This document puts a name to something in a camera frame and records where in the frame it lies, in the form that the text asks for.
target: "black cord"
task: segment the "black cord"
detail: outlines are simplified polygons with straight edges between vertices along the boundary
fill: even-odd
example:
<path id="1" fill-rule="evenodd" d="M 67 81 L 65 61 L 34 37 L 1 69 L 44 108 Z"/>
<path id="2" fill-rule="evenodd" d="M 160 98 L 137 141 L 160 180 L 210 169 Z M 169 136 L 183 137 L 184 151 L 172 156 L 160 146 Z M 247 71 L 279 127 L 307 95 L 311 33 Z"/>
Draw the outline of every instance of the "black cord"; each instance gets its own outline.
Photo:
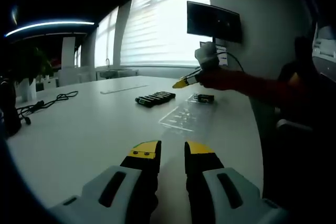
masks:
<path id="1" fill-rule="evenodd" d="M 52 100 L 50 102 L 44 103 L 44 101 L 42 100 L 42 101 L 38 101 L 34 105 L 20 107 L 20 108 L 17 108 L 16 110 L 18 111 L 20 120 L 23 119 L 26 121 L 27 124 L 31 124 L 30 119 L 27 117 L 28 115 L 31 115 L 41 109 L 47 109 L 50 106 L 52 106 L 55 102 L 69 100 L 69 98 L 75 97 L 76 95 L 78 95 L 78 91 L 73 91 L 67 94 L 59 94 L 56 96 L 55 100 Z"/>
<path id="2" fill-rule="evenodd" d="M 236 61 L 236 62 L 238 63 L 238 65 L 240 66 L 242 72 L 245 73 L 245 71 L 244 71 L 244 69 L 243 69 L 243 67 L 242 67 L 242 64 L 240 64 L 240 62 L 239 62 L 239 60 L 236 58 L 236 56 L 234 56 L 234 55 L 231 54 L 230 52 L 219 52 L 219 53 L 217 53 L 217 55 L 221 55 L 221 54 L 228 54 L 228 55 L 230 55 L 232 58 L 234 58 L 235 61 Z"/>

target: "white table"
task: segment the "white table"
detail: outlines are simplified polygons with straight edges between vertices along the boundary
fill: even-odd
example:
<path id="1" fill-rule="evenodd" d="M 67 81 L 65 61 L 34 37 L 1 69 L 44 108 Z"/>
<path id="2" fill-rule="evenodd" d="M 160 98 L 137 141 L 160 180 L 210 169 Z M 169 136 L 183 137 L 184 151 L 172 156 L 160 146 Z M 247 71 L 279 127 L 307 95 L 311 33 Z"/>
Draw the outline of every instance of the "white table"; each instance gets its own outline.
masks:
<path id="1" fill-rule="evenodd" d="M 68 101 L 58 102 L 30 116 L 31 125 L 7 142 L 14 161 L 33 193 L 49 208 L 71 195 L 111 165 L 119 165 L 141 142 L 159 140 L 167 129 L 158 121 L 194 92 L 214 94 L 217 103 L 209 138 L 225 167 L 233 167 L 263 188 L 263 157 L 254 114 L 247 96 L 235 91 L 215 91 L 199 84 L 173 90 L 175 79 L 127 77 L 75 84 L 37 93 L 38 100 L 53 100 L 60 93 L 78 90 Z M 136 86 L 147 87 L 101 94 Z M 176 93 L 176 99 L 151 109 L 134 99 L 157 91 Z M 185 189 L 184 141 L 162 139 L 159 205 L 153 223 L 190 223 Z"/>

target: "led light strip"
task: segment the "led light strip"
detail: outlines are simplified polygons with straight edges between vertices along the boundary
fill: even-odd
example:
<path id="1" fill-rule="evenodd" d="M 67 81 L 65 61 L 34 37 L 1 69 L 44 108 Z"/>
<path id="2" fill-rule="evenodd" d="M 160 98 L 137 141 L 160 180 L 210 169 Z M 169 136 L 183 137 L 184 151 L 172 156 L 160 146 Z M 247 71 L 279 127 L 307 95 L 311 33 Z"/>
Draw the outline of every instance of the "led light strip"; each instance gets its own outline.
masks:
<path id="1" fill-rule="evenodd" d="M 30 26 L 24 26 L 19 29 L 16 29 L 14 31 L 10 31 L 8 34 L 5 35 L 5 37 L 8 37 L 9 35 L 16 33 L 18 31 L 22 31 L 25 29 L 30 29 L 33 27 L 37 26 L 49 26 L 49 25 L 63 25 L 63 24 L 70 24 L 70 25 L 94 25 L 93 22 L 83 22 L 83 21 L 55 21 L 55 22 L 45 22 L 45 23 L 39 23 L 39 24 L 34 24 Z"/>

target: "black monitor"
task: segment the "black monitor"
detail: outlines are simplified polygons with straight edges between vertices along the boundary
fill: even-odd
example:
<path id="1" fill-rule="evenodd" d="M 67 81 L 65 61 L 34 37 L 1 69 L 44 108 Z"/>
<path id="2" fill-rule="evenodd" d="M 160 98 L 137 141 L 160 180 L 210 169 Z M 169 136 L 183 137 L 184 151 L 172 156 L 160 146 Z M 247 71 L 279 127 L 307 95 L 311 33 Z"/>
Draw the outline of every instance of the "black monitor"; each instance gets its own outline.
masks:
<path id="1" fill-rule="evenodd" d="M 212 5 L 187 1 L 187 33 L 242 42 L 238 13 Z"/>

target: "window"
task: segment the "window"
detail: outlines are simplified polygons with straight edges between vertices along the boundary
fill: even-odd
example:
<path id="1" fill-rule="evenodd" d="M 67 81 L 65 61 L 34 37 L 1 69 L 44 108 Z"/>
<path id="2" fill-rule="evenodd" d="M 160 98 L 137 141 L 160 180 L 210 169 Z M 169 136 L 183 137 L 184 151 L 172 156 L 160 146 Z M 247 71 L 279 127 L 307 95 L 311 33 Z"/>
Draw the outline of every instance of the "window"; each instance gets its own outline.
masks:
<path id="1" fill-rule="evenodd" d="M 79 46 L 78 50 L 75 52 L 75 67 L 80 68 L 80 53 L 82 46 Z"/>
<path id="2" fill-rule="evenodd" d="M 133 0 L 121 45 L 121 65 L 197 66 L 200 41 L 209 37 L 187 34 L 187 1 Z"/>
<path id="3" fill-rule="evenodd" d="M 94 67 L 106 66 L 106 59 L 109 59 L 111 65 L 113 64 L 114 32 L 116 30 L 117 15 L 118 8 L 99 23 L 94 53 Z"/>

